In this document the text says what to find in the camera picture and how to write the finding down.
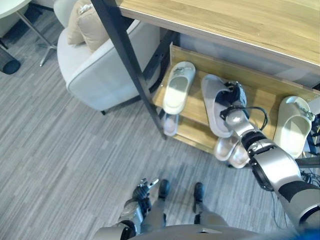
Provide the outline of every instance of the slipper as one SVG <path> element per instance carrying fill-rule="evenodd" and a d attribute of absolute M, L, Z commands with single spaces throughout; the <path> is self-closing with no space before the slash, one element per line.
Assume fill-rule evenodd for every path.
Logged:
<path fill-rule="evenodd" d="M 214 146 L 213 155 L 219 161 L 227 161 L 238 142 L 239 140 L 235 136 L 219 137 Z"/>
<path fill-rule="evenodd" d="M 179 115 L 171 115 L 166 113 L 163 116 L 163 131 L 167 136 L 174 136 L 178 131 Z"/>
<path fill-rule="evenodd" d="M 182 112 L 195 75 L 196 68 L 188 61 L 179 62 L 172 68 L 162 104 L 166 113 L 176 115 Z"/>
<path fill-rule="evenodd" d="M 230 104 L 221 100 L 221 95 L 231 92 L 216 75 L 208 74 L 201 81 L 202 95 L 211 131 L 220 138 L 229 138 L 233 131 L 227 128 L 220 112 L 226 110 Z"/>
<path fill-rule="evenodd" d="M 242 143 L 239 141 L 235 148 L 233 149 L 232 154 L 230 155 L 228 162 L 235 167 L 236 169 L 243 168 L 248 162 L 250 158 L 248 156 L 247 150 L 244 148 Z"/>
<path fill-rule="evenodd" d="M 279 106 L 278 122 L 273 141 L 294 159 L 304 148 L 315 116 L 308 103 L 298 96 L 288 96 Z"/>

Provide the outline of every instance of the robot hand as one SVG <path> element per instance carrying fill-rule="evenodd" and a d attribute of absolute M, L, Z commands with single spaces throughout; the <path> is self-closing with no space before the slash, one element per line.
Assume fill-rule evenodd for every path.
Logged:
<path fill-rule="evenodd" d="M 132 198 L 125 202 L 124 208 L 118 219 L 118 223 L 112 227 L 103 227 L 95 234 L 93 240 L 105 240 L 106 236 L 110 240 L 126 240 L 139 235 L 141 223 L 151 210 L 149 191 L 159 179 L 156 178 L 148 184 L 143 178 L 135 187 Z"/>
<path fill-rule="evenodd" d="M 296 161 L 250 123 L 241 109 L 231 108 L 225 123 L 246 149 L 259 185 L 277 194 L 296 228 L 319 228 L 320 188 L 302 180 Z"/>

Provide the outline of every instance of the black cable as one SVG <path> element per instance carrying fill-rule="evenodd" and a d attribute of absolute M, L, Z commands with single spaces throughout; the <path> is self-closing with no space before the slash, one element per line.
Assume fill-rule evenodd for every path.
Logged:
<path fill-rule="evenodd" d="M 285 210 L 284 210 L 284 209 L 283 209 L 283 215 L 284 215 L 284 222 L 285 222 L 285 226 L 286 226 L 286 228 L 288 228 L 286 212 L 285 212 Z"/>
<path fill-rule="evenodd" d="M 274 195 L 273 195 L 272 191 L 271 191 L 270 193 L 271 193 L 272 202 L 273 202 L 273 220 L 274 220 L 274 222 L 275 222 L 275 225 L 276 225 L 279 229 L 283 230 L 283 228 L 280 227 L 279 224 L 278 224 L 277 221 L 276 221 L 276 203 L 275 203 L 275 198 L 274 198 Z"/>
<path fill-rule="evenodd" d="M 310 172 L 300 172 L 302 179 L 308 184 L 313 184 L 317 187 L 320 187 L 320 175 L 315 174 L 310 168 L 309 171 Z"/>
<path fill-rule="evenodd" d="M 230 106 L 228 107 L 226 110 L 223 110 L 220 112 L 220 117 L 223 119 L 223 120 L 226 120 L 227 116 L 236 111 L 236 110 L 249 110 L 249 109 L 258 109 L 260 111 L 263 112 L 264 114 L 264 120 L 263 120 L 263 123 L 262 123 L 262 126 L 261 128 L 259 128 L 261 131 L 266 127 L 266 125 L 268 124 L 268 114 L 267 112 L 262 108 L 262 107 L 259 107 L 259 106 Z"/>
<path fill-rule="evenodd" d="M 262 131 L 266 127 L 266 125 L 268 124 L 268 114 L 267 114 L 266 110 L 264 110 L 262 107 L 259 107 L 259 106 L 248 106 L 248 107 L 246 107 L 246 109 L 258 109 L 263 112 L 264 120 L 263 120 L 262 126 L 260 128 L 260 130 Z"/>

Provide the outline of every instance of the armchair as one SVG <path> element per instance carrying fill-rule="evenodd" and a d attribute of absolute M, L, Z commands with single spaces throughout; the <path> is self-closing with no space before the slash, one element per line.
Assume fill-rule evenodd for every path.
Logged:
<path fill-rule="evenodd" d="M 86 44 L 69 45 L 67 27 L 77 0 L 57 0 L 54 12 L 65 27 L 57 44 L 59 68 L 67 90 L 89 107 L 104 111 L 139 95 L 112 41 L 109 39 L 91 53 Z M 127 33 L 143 70 L 160 43 L 159 27 L 134 20 Z M 160 68 L 147 83 L 158 79 Z"/>

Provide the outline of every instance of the cushion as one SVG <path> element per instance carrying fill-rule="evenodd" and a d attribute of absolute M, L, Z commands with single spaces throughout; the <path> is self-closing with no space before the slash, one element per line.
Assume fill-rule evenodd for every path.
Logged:
<path fill-rule="evenodd" d="M 91 4 L 90 0 L 78 0 L 71 11 L 68 28 L 67 28 L 67 42 L 68 44 L 83 43 L 84 37 L 78 27 L 78 17 L 80 16 L 80 9 L 83 5 Z"/>
<path fill-rule="evenodd" d="M 109 39 L 108 33 L 93 6 L 78 17 L 77 25 L 91 52 L 96 51 Z"/>

